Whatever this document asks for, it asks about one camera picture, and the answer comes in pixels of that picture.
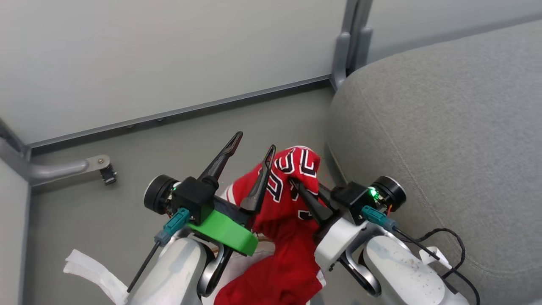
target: gray wall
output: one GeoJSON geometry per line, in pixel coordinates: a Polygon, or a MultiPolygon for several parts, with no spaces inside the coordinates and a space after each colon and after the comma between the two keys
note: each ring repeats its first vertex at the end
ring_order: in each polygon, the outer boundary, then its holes
{"type": "MultiPolygon", "coordinates": [[[[330,73],[346,0],[7,0],[0,113],[25,143],[330,73]]],[[[375,0],[370,60],[542,12],[375,0]]]]}
{"type": "Polygon", "coordinates": [[[28,183],[0,159],[0,304],[22,302],[28,183]]]}
{"type": "Polygon", "coordinates": [[[541,18],[540,0],[374,0],[369,62],[541,18]]]}

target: fabric upholstery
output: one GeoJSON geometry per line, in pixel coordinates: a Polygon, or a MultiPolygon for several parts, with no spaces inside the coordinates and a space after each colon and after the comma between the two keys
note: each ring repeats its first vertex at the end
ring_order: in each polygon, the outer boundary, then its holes
{"type": "MultiPolygon", "coordinates": [[[[331,106],[344,176],[400,182],[407,202],[393,217],[413,237],[458,233],[482,304],[542,298],[541,43],[536,21],[397,54],[349,76],[331,106]]],[[[453,236],[425,244],[459,261],[453,236]]]]}

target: black cable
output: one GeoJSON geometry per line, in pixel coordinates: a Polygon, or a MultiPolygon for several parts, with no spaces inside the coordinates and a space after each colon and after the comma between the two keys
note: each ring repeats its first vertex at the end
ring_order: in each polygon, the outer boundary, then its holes
{"type": "MultiPolygon", "coordinates": [[[[440,260],[440,257],[438,257],[436,254],[434,254],[433,252],[429,251],[429,249],[427,249],[424,245],[420,244],[416,239],[408,236],[405,232],[401,231],[400,229],[398,229],[397,227],[393,227],[393,230],[397,233],[399,233],[401,236],[403,236],[404,238],[408,239],[409,241],[411,241],[412,243],[414,243],[416,246],[420,247],[420,249],[422,249],[423,251],[427,252],[427,254],[431,255],[432,258],[435,258],[436,260],[440,260]]],[[[467,285],[469,285],[469,287],[473,290],[474,292],[474,296],[476,297],[476,305],[480,305],[480,294],[478,293],[478,290],[476,289],[476,287],[474,287],[474,285],[461,273],[459,273],[459,271],[457,271],[454,267],[452,267],[450,269],[451,272],[455,273],[457,276],[459,276],[460,279],[462,279],[465,283],[467,283],[467,285]]]]}
{"type": "Polygon", "coordinates": [[[151,252],[149,253],[149,255],[147,256],[147,258],[145,258],[145,261],[143,262],[143,265],[141,265],[141,268],[139,268],[139,271],[137,272],[137,274],[135,275],[134,279],[132,280],[132,283],[130,283],[130,286],[128,287],[128,289],[126,290],[126,292],[130,293],[130,291],[132,291],[132,288],[134,288],[137,280],[139,279],[139,277],[141,276],[141,274],[143,273],[143,270],[145,270],[145,268],[147,267],[147,265],[149,264],[149,262],[151,261],[151,258],[154,256],[154,254],[156,253],[156,250],[158,249],[158,247],[160,247],[160,242],[156,242],[154,244],[154,247],[152,247],[152,250],[151,252]]]}
{"type": "MultiPolygon", "coordinates": [[[[457,242],[459,243],[459,247],[461,247],[461,259],[459,260],[459,263],[457,265],[455,265],[455,269],[459,269],[459,267],[461,267],[461,265],[465,262],[465,255],[466,255],[466,250],[465,250],[465,245],[463,244],[463,240],[461,240],[461,237],[459,237],[459,235],[457,235],[457,233],[455,233],[454,231],[448,229],[448,228],[436,228],[434,229],[433,231],[431,232],[428,232],[426,233],[424,236],[416,239],[417,242],[421,243],[423,241],[425,241],[426,239],[428,239],[429,237],[433,236],[433,234],[437,233],[437,232],[448,232],[450,234],[452,234],[453,236],[455,236],[455,238],[457,238],[457,242]]],[[[405,243],[410,243],[411,241],[409,240],[403,240],[403,239],[400,239],[402,242],[405,242],[405,243]]],[[[446,279],[450,274],[452,274],[453,271],[449,270],[448,272],[446,272],[442,278],[446,279]]]]}

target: white fabric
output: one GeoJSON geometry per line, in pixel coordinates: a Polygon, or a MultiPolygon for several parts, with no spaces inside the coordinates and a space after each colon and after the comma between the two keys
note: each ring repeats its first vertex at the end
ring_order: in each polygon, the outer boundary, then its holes
{"type": "Polygon", "coordinates": [[[86,278],[98,285],[116,305],[126,304],[128,287],[102,264],[78,250],[73,250],[66,261],[68,263],[64,267],[64,273],[86,278]]]}

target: red cloth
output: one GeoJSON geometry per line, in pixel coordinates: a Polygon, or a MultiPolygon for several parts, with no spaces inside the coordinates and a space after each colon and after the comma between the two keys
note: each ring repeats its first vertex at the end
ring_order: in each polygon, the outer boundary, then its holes
{"type": "MultiPolygon", "coordinates": [[[[314,261],[312,234],[318,229],[290,177],[318,193],[320,157],[307,147],[292,147],[275,155],[261,213],[253,231],[275,244],[275,253],[249,267],[228,283],[215,305],[305,305],[325,285],[314,261]]],[[[239,205],[256,181],[261,166],[239,178],[226,190],[226,199],[239,205]]]]}

